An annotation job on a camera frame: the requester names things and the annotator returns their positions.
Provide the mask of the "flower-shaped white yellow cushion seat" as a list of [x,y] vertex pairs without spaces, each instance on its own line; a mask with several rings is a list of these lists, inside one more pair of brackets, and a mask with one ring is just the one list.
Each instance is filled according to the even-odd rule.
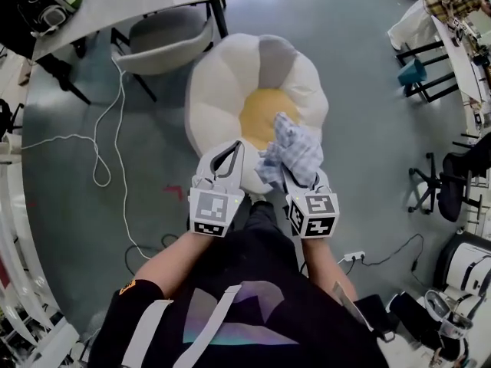
[[260,151],[275,139],[278,112],[322,138],[328,100],[318,71],[284,38],[233,34],[194,65],[186,89],[187,137],[198,156],[241,140],[246,192],[272,190],[255,168]]

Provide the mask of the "white belt pouch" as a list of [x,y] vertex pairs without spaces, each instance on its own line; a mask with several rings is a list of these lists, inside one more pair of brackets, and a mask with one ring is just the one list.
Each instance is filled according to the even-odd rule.
[[414,351],[401,335],[390,333],[389,341],[377,338],[377,345],[389,368],[414,368]]

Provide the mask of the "teal waste bin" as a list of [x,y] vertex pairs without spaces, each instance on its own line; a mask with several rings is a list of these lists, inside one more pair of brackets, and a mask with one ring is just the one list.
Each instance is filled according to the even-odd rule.
[[423,63],[418,58],[414,58],[399,70],[397,79],[401,86],[420,83],[427,79],[427,71]]

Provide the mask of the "black office chair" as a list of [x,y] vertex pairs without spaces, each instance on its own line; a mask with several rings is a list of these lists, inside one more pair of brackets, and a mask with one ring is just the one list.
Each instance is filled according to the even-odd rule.
[[455,142],[454,145],[463,147],[466,151],[446,154],[441,172],[437,172],[432,152],[425,154],[430,165],[428,175],[418,168],[408,169],[410,176],[418,175],[427,184],[427,189],[416,205],[407,208],[409,213],[422,209],[426,199],[430,200],[430,207],[424,209],[423,213],[429,215],[437,207],[440,214],[449,222],[458,220],[463,204],[474,207],[478,211],[482,209],[483,199],[472,199],[470,190],[475,178],[491,171],[491,132],[479,138],[474,144]]

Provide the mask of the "grey shell chair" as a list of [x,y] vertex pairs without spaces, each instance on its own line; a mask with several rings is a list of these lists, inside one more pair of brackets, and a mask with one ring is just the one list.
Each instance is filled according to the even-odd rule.
[[147,15],[124,36],[110,30],[112,57],[121,71],[133,75],[152,101],[157,98],[143,80],[191,63],[213,47],[213,17],[205,10],[184,5]]

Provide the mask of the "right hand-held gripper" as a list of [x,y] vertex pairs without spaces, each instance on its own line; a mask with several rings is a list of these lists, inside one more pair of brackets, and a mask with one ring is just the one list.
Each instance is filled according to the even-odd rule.
[[293,235],[302,239],[331,237],[340,218],[340,207],[326,173],[322,169],[316,171],[315,180],[310,185],[314,190],[311,191],[300,186],[284,164],[282,175]]

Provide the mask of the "person's right forearm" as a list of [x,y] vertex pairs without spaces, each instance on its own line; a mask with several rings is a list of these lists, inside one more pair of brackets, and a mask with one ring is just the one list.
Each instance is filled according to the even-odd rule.
[[302,239],[302,251],[308,270],[308,277],[326,294],[341,304],[334,293],[334,286],[339,284],[347,297],[358,300],[354,285],[335,259],[328,243],[321,238]]

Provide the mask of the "white and black machine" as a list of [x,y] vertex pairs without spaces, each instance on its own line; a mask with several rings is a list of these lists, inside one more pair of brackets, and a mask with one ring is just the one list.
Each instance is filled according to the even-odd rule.
[[455,300],[457,312],[472,317],[491,287],[491,240],[454,234],[438,256],[433,287]]

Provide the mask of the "person's left forearm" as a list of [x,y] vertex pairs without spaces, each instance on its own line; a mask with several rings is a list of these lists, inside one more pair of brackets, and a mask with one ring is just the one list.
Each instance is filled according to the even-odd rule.
[[172,297],[213,240],[213,236],[186,232],[148,260],[134,279],[150,281],[159,287],[164,297]]

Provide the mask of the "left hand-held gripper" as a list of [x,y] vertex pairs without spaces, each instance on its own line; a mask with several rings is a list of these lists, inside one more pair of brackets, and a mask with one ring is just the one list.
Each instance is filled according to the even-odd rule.
[[221,143],[201,157],[189,191],[191,232],[226,236],[243,201],[240,182],[244,151],[240,140],[232,140]]

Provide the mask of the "white and grey device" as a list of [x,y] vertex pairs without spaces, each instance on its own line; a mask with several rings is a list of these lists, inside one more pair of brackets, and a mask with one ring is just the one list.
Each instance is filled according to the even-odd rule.
[[428,290],[423,299],[427,313],[438,323],[437,332],[439,335],[461,340],[473,328],[471,319],[453,310],[440,292]]

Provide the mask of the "white shelving unit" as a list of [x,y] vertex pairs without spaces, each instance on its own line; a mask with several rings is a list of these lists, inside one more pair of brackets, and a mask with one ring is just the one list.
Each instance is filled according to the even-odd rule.
[[81,368],[73,354],[78,333],[62,314],[36,251],[21,154],[10,140],[0,140],[0,365]]

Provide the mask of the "person's black shirt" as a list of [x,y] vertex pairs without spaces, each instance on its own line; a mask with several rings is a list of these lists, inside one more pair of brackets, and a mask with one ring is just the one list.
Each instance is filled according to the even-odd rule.
[[[204,329],[224,287],[188,285],[153,323],[141,368],[172,368]],[[144,311],[163,299],[152,282],[117,291],[88,368],[123,368]],[[193,368],[388,368],[375,336],[306,278],[244,281]]]

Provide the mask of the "person's black trousers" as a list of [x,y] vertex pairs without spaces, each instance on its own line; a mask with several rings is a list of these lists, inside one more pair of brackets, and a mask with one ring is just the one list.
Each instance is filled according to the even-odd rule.
[[255,202],[243,228],[213,242],[207,255],[215,271],[234,281],[270,281],[291,289],[303,282],[295,246],[265,200]]

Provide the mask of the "blue checkered cloth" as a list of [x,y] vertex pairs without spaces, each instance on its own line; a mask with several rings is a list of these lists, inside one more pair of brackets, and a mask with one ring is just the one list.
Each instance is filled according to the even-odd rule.
[[275,139],[259,152],[255,167],[260,180],[285,192],[286,168],[299,186],[313,185],[324,159],[318,138],[284,112],[275,115],[273,127]]

